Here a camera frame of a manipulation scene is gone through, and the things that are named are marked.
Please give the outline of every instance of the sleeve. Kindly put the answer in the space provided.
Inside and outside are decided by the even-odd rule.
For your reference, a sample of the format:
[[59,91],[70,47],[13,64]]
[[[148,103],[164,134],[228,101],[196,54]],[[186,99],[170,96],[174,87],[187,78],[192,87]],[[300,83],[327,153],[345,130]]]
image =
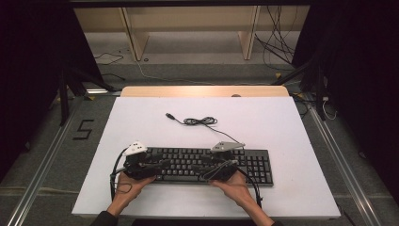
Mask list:
[[275,221],[272,226],[284,226],[284,225],[279,221]]
[[106,211],[101,212],[90,224],[90,226],[117,226],[117,225],[118,225],[118,219]]

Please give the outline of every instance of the person's right hand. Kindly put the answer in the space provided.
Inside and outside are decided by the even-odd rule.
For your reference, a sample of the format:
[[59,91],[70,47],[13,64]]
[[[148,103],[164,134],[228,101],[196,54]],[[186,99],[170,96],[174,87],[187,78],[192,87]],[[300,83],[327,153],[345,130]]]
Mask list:
[[247,188],[246,177],[239,171],[226,182],[213,180],[209,181],[209,184],[219,187],[227,197],[234,200],[241,207],[248,202],[255,202]]

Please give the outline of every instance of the hand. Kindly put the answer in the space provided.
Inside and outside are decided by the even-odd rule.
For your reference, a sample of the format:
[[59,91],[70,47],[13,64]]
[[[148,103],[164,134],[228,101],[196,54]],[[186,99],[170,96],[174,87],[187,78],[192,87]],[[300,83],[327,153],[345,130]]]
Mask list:
[[137,181],[121,172],[114,200],[106,211],[117,217],[140,194],[141,189],[153,180],[155,180],[155,176]]
[[233,174],[227,182],[213,180],[209,184],[219,187],[227,197],[241,207],[248,202],[255,202],[247,188],[246,177],[239,171]]

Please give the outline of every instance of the floor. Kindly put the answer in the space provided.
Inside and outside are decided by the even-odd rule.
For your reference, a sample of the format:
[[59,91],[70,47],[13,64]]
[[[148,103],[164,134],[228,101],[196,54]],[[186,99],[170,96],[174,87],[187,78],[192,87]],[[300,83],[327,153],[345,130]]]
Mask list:
[[[269,35],[267,32],[258,34],[261,40],[267,39]],[[287,43],[293,48],[298,35],[299,32],[290,32],[286,37]],[[263,53],[263,47],[257,41],[254,43],[251,60],[243,60],[240,43],[234,32],[153,33],[139,62],[140,67],[132,59],[124,34],[87,34],[87,38],[99,68],[104,73],[105,82],[115,87],[197,85],[198,82],[208,85],[270,84],[276,81],[279,73],[285,75],[292,69],[278,57],[268,52]],[[286,84],[287,89],[299,92],[299,81],[300,77],[290,81]],[[87,84],[87,87],[96,88],[91,84]],[[32,186],[32,178],[36,178],[37,171],[42,169],[42,159],[51,152],[56,155],[48,170],[44,171],[42,183],[31,205],[27,205],[24,225],[90,224],[91,218],[73,216],[71,210],[115,98],[115,95],[103,94],[90,94],[86,98],[73,98],[71,95],[73,120],[65,128],[64,138],[57,148],[54,148],[56,144],[53,139],[61,127],[60,105],[55,99],[41,127],[31,139],[30,151],[21,154],[0,184],[0,225],[6,225],[13,216],[13,211],[21,204],[21,197]],[[298,113],[304,114],[303,123],[331,192],[347,216],[333,220],[282,219],[284,225],[399,225],[398,205],[367,159],[359,155],[360,148],[345,121],[338,116],[335,120],[318,122],[318,116],[311,105],[297,103],[297,108]],[[326,108],[327,112],[334,112],[331,105]],[[82,136],[78,132],[82,120],[93,120],[88,122],[92,130],[90,139],[75,140],[74,137]],[[327,144],[326,136],[322,133],[327,129],[334,137],[332,147]],[[337,166],[334,152],[341,153],[349,163],[349,170],[355,176],[360,193],[348,185],[347,177]],[[354,194],[363,194],[374,212],[370,214],[359,208],[359,199]],[[370,215],[376,217],[377,221],[367,219]],[[119,225],[130,225],[131,222],[132,219],[121,218]]]

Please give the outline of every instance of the gray floor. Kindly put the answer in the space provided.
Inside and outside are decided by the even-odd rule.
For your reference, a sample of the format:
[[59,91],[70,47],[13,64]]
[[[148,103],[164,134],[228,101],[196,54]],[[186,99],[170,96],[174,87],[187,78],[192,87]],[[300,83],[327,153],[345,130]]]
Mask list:
[[[293,47],[295,47],[297,35],[293,33],[287,38]],[[230,32],[153,34],[149,39],[143,60],[140,62],[141,70],[133,62],[127,43],[120,34],[88,34],[88,40],[95,56],[105,52],[123,55],[123,59],[116,63],[99,65],[102,73],[113,73],[125,79],[121,80],[113,75],[104,77],[106,83],[118,88],[143,85],[197,85],[198,83],[195,82],[216,85],[270,84],[276,80],[276,73],[287,73],[287,71],[270,69],[263,64],[263,48],[259,43],[255,43],[252,59],[243,60],[236,34]],[[267,53],[265,56],[266,62],[273,63],[273,67],[291,69],[290,66],[281,64],[277,58],[271,55],[269,58]],[[109,56],[109,58],[97,60],[99,63],[107,64],[114,59],[114,56]],[[296,92],[297,85],[295,80],[290,81],[287,89]],[[90,218],[73,216],[71,210],[88,172],[116,96],[90,96],[93,98],[86,98],[77,109],[56,159],[24,220],[24,225],[89,225],[92,221]],[[70,101],[71,105],[75,105],[76,102],[77,100]],[[301,103],[297,104],[297,107],[298,113],[306,110]],[[333,112],[334,109],[328,106],[327,111]],[[82,120],[93,120],[87,122],[92,133],[89,139],[73,140],[74,137],[82,136],[81,132],[77,132]],[[41,127],[31,139],[31,150],[21,154],[0,185],[0,225],[7,224],[24,190],[29,186],[41,160],[51,146],[59,128],[59,122],[60,105],[55,100]],[[355,221],[356,225],[366,225],[311,112],[305,115],[303,123],[337,204]],[[345,121],[338,117],[334,121],[327,120],[327,125],[345,158],[350,162],[361,188],[372,203],[382,225],[399,225],[398,205],[367,159],[359,157],[359,146]],[[345,216],[333,220],[282,219],[281,221],[284,225],[351,225]],[[122,218],[120,225],[130,225],[131,222],[129,218]]]

